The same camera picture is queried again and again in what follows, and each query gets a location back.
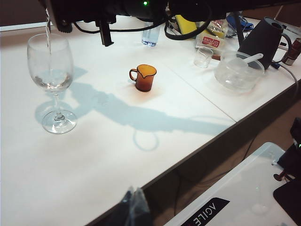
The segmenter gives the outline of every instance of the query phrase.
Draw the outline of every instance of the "clear plastic bag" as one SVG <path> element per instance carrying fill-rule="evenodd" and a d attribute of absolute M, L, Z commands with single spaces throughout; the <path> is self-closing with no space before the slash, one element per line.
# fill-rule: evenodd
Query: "clear plastic bag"
<path fill-rule="evenodd" d="M 150 209 L 143 190 L 130 187 L 112 212 L 106 226 L 152 226 Z"/>
<path fill-rule="evenodd" d="M 199 35 L 197 35 L 196 47 L 199 48 L 206 46 L 208 48 L 211 48 L 214 53 L 219 54 L 223 48 L 227 31 L 227 20 L 223 19 L 211 21 L 208 27 Z"/>

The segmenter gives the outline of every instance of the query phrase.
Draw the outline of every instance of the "wine glass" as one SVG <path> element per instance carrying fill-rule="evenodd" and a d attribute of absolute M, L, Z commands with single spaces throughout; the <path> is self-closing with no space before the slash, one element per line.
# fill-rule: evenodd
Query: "wine glass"
<path fill-rule="evenodd" d="M 59 94 L 73 78 L 73 60 L 67 39 L 57 34 L 37 34 L 28 40 L 27 63 L 32 80 L 54 96 L 55 110 L 43 118 L 43 128 L 55 134 L 72 130 L 76 116 L 59 107 Z"/>

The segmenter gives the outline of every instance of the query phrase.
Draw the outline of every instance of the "glass base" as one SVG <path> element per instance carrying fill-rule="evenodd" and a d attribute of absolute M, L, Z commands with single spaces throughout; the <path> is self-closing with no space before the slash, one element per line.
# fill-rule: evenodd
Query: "glass base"
<path fill-rule="evenodd" d="M 143 45 L 147 45 L 147 46 L 156 46 L 157 43 L 156 42 L 142 40 L 142 44 Z"/>
<path fill-rule="evenodd" d="M 58 119 L 56 112 L 49 112 L 42 121 L 43 128 L 49 133 L 63 134 L 71 131 L 77 124 L 77 117 L 72 112 L 62 110 Z"/>

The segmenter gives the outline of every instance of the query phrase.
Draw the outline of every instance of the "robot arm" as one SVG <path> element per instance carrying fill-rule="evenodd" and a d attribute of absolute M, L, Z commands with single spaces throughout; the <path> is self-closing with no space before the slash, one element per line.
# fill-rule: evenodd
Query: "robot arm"
<path fill-rule="evenodd" d="M 141 20 L 164 22 L 166 8 L 170 15 L 182 15 L 189 21 L 216 20 L 226 17 L 227 12 L 261 8 L 298 2 L 298 0 L 39 0 L 48 9 L 50 20 L 61 32 L 70 33 L 72 23 L 95 21 L 99 26 L 103 45 L 111 41 L 109 24 L 116 22 L 116 15 L 133 16 Z"/>

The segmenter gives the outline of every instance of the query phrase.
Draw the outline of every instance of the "amber measuring cup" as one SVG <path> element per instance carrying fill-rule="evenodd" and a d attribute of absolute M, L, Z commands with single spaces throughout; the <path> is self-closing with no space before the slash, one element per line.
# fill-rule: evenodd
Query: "amber measuring cup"
<path fill-rule="evenodd" d="M 137 77 L 132 76 L 132 72 L 137 73 Z M 136 82 L 136 88 L 140 91 L 147 92 L 151 90 L 152 82 L 157 70 L 150 65 L 139 65 L 137 69 L 131 69 L 129 72 L 131 80 Z"/>

